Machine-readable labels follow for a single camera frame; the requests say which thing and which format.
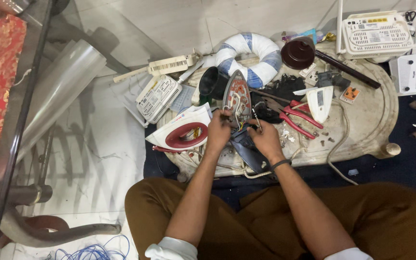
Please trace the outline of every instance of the plastic sheet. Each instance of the plastic sheet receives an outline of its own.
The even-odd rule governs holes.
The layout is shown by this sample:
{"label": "plastic sheet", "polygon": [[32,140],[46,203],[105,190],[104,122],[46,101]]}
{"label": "plastic sheet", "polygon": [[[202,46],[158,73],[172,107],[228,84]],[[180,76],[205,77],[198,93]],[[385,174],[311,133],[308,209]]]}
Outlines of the plastic sheet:
{"label": "plastic sheet", "polygon": [[20,161],[105,66],[106,58],[84,40],[71,41],[39,77],[20,145]]}
{"label": "plastic sheet", "polygon": [[[259,57],[260,62],[245,68],[234,59],[240,53],[254,53]],[[250,32],[230,37],[216,54],[216,66],[221,72],[232,76],[236,70],[240,70],[248,86],[253,88],[268,84],[281,65],[279,46],[264,36]]]}

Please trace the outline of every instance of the white shirt sleeve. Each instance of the white shirt sleeve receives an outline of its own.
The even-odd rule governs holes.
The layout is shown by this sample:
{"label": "white shirt sleeve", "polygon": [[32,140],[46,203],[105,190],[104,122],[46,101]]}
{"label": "white shirt sleeve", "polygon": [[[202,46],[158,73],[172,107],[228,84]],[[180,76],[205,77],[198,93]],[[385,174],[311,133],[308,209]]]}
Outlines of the white shirt sleeve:
{"label": "white shirt sleeve", "polygon": [[362,252],[359,248],[353,247],[329,255],[324,260],[373,260],[373,258]]}
{"label": "white shirt sleeve", "polygon": [[189,242],[165,236],[158,245],[152,244],[146,250],[151,260],[197,260],[197,248]]}
{"label": "white shirt sleeve", "polygon": [[[152,244],[146,250],[146,257],[151,260],[197,260],[197,248],[192,244],[164,237],[158,245]],[[373,260],[359,248],[349,248],[325,257],[324,260]]]}

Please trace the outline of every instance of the black cup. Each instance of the black cup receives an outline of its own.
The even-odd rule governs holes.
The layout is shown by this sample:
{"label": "black cup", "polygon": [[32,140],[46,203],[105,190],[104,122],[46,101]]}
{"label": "black cup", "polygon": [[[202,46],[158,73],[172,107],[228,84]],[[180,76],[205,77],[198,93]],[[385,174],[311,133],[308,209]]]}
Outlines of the black cup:
{"label": "black cup", "polygon": [[229,78],[228,75],[219,71],[217,67],[208,68],[200,79],[200,94],[210,96],[216,100],[223,100]]}

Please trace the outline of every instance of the hand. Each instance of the hand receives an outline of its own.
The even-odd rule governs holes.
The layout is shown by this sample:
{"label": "hand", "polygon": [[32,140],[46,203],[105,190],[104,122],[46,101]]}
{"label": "hand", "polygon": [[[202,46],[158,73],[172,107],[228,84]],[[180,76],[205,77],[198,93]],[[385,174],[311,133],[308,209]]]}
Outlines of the hand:
{"label": "hand", "polygon": [[206,152],[220,153],[231,137],[230,124],[227,120],[222,120],[221,115],[231,116],[232,113],[221,109],[218,109],[213,113],[213,118],[208,124]]}
{"label": "hand", "polygon": [[[256,148],[269,160],[271,165],[285,160],[277,129],[266,121],[259,120],[259,122],[261,123],[261,128],[263,128],[263,132],[261,132],[259,127],[256,131],[251,127],[247,128]],[[248,123],[257,124],[257,121],[250,119]]]}

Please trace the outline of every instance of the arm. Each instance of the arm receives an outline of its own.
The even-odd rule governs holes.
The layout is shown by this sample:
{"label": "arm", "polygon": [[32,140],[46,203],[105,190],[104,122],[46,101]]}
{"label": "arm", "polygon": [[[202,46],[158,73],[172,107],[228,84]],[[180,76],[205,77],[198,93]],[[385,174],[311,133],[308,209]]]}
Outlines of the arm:
{"label": "arm", "polygon": [[[250,120],[249,123],[255,124],[256,121]],[[258,150],[268,158],[271,165],[285,160],[277,129],[262,120],[261,127],[263,132],[248,128],[248,133]],[[289,164],[282,164],[274,171],[285,193],[299,233],[317,260],[356,247],[337,217]]]}
{"label": "arm", "polygon": [[230,112],[217,110],[213,113],[208,125],[205,154],[165,233],[165,236],[187,241],[195,247],[198,246],[205,228],[216,164],[231,136],[231,128],[228,123],[221,121],[221,114],[230,115]]}

